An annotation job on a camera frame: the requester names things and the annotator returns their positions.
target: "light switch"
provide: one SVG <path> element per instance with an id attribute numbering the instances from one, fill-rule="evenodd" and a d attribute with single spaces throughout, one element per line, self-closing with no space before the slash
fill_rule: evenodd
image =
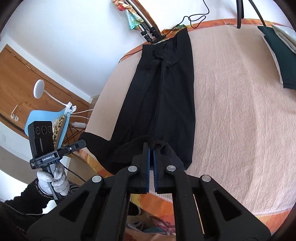
<path id="1" fill-rule="evenodd" d="M 3 142 L 6 142 L 6 136 L 5 135 L 2 135 L 2 139 L 1 139 Z"/>

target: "leopard print cushion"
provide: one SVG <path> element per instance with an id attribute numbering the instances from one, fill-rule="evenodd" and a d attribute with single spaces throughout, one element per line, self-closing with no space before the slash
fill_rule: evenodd
<path id="1" fill-rule="evenodd" d="M 54 149 L 57 149 L 59 144 L 59 138 L 62 134 L 64 125 L 65 125 L 66 116 L 62 115 L 58 119 L 54 120 L 52 124 L 53 140 L 54 140 Z"/>

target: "black pants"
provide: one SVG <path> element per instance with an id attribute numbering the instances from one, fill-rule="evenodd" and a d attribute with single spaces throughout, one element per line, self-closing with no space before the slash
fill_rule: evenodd
<path id="1" fill-rule="evenodd" d="M 131 159 L 114 158 L 114 151 L 133 140 L 142 151 L 142 136 L 167 142 L 185 169 L 192 162 L 195 108 L 194 69 L 187 29 L 156 45 L 143 45 L 111 140 L 90 133 L 81 134 L 87 148 L 111 173 L 130 165 Z"/>

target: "wooden door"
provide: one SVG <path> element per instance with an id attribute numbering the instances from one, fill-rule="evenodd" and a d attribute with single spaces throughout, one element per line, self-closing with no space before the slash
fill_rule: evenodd
<path id="1" fill-rule="evenodd" d="M 20 56 L 16 53 L 11 53 L 12 50 L 5 47 L 0 53 L 0 115 L 2 118 L 9 120 L 19 129 L 24 130 L 27 118 L 32 110 L 48 110 L 61 111 L 64 106 L 47 94 L 43 94 L 40 99 L 35 99 L 33 96 L 33 88 L 37 80 L 43 79 L 45 82 L 45 90 L 52 96 L 62 101 L 63 103 L 72 102 L 77 106 L 76 112 L 88 110 L 89 104 L 84 100 L 75 98 L 69 91 L 62 90 L 57 84 L 49 82 L 43 76 L 37 74 L 32 68 L 28 67 L 20 60 Z M 10 117 L 14 111 L 15 116 L 18 116 L 18 121 Z M 86 122 L 87 119 L 71 117 L 71 122 Z"/>

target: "triangular cutout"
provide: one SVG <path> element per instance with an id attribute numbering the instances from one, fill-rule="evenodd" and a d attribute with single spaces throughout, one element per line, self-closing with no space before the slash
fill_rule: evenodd
<path id="1" fill-rule="evenodd" d="M 214 196 L 225 221 L 232 220 L 241 215 L 241 212 L 222 193 L 214 191 Z"/>
<path id="2" fill-rule="evenodd" d="M 67 207 L 65 207 L 59 214 L 68 219 L 71 222 L 75 222 L 79 216 L 79 213 L 89 195 L 88 191 L 84 191 L 78 196 L 73 202 L 71 202 Z"/>

